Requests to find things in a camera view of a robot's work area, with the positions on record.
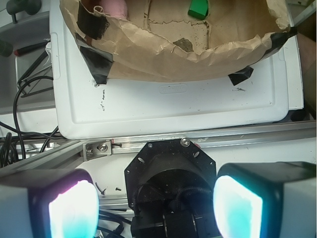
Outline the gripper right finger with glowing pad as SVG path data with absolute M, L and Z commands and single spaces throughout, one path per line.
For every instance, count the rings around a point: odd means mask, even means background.
M 227 163 L 218 171 L 212 201 L 224 238 L 317 236 L 313 163 Z

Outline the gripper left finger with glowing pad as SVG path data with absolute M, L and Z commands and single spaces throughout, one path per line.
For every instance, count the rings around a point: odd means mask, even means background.
M 92 238 L 99 197 L 83 169 L 11 170 L 0 175 L 2 238 Z

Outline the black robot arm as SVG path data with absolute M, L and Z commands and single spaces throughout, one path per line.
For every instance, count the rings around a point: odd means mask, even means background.
M 228 163 L 205 175 L 130 165 L 135 238 L 314 238 L 316 165 Z M 0 179 L 3 238 L 91 238 L 106 212 L 86 170 L 25 170 Z

